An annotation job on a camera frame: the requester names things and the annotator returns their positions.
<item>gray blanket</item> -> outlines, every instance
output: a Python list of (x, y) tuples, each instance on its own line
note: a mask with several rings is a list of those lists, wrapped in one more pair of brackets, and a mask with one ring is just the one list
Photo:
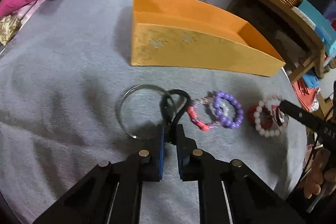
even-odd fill
[[(24, 223), (32, 223), (101, 159), (124, 160), (139, 141), (115, 113), (134, 85), (182, 89), (193, 99), (232, 93), (245, 110), (271, 93), (298, 103), (284, 72), (262, 77), (228, 71), (130, 66), (132, 0), (47, 0), (0, 57), (0, 190)], [(142, 90), (123, 108), (130, 131), (161, 121), (160, 94)], [(199, 148), (219, 160), (243, 160), (285, 198), (305, 153), (305, 128), (266, 139), (244, 120), (236, 130), (202, 132), (181, 123)], [(176, 148), (166, 145), (160, 183), (145, 183), (141, 223), (199, 223), (196, 182), (183, 183)]]

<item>silver bangle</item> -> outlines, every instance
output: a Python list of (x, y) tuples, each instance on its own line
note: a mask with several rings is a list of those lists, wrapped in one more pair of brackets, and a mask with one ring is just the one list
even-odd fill
[(165, 89), (157, 86), (157, 85), (148, 85), (148, 84), (144, 84), (144, 85), (137, 85), (133, 88), (131, 88), (128, 92), (126, 92), (124, 94), (124, 96), (122, 97), (120, 103), (119, 103), (119, 107), (118, 107), (118, 110), (117, 110), (117, 118), (118, 118), (118, 122), (121, 126), (121, 128), (123, 129), (123, 131), (130, 135), (132, 138), (135, 138), (135, 139), (143, 139), (143, 138), (140, 138), (130, 132), (128, 132), (124, 126), (124, 123), (123, 123), (123, 120), (121, 118), (121, 109), (122, 109), (122, 106), (124, 104), (124, 101), (127, 99), (127, 97), (129, 97), (132, 93), (138, 91), (138, 90), (143, 90), (143, 89), (147, 89), (147, 90), (154, 90), (154, 91), (157, 91), (159, 93), (162, 93), (162, 94), (165, 94), (168, 96), (168, 98), (171, 100), (172, 104), (173, 104), (173, 109), (174, 109), (174, 114), (176, 115), (176, 106), (174, 104), (174, 101), (173, 101), (173, 98), (171, 97), (171, 95), (169, 94), (168, 91), (166, 91)]

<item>teal box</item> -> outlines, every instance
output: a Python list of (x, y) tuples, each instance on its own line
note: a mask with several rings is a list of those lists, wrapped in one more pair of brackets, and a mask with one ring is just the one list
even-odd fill
[(303, 0), (298, 8), (316, 24), (324, 37), (325, 52), (331, 55), (336, 51), (336, 31), (330, 25), (330, 22), (320, 14), (307, 0)]

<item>white beaded bracelet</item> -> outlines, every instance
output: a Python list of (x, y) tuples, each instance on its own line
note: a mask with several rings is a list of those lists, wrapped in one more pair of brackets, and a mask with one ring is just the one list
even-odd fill
[(253, 116), (255, 118), (255, 120), (254, 120), (255, 129), (259, 132), (259, 134), (261, 136), (265, 136), (266, 138), (279, 136), (281, 133), (285, 133), (286, 130), (287, 130), (287, 127), (288, 127), (289, 116), (287, 114), (285, 114), (285, 117), (284, 117), (285, 121), (282, 123), (281, 126), (278, 127), (278, 129), (276, 129), (276, 130), (265, 130), (261, 127), (260, 113), (263, 111), (263, 106), (266, 104), (266, 102), (269, 101), (269, 100), (272, 100), (272, 99), (278, 100), (279, 102), (281, 102), (283, 100), (281, 95), (277, 95), (277, 94), (269, 95), (265, 99), (259, 101), (259, 105), (256, 107), (256, 111), (253, 114)]

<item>open box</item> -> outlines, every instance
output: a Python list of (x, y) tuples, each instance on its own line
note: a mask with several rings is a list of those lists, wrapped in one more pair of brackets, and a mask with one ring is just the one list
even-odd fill
[(199, 0), (133, 0), (132, 66), (273, 76), (285, 64), (247, 21)]

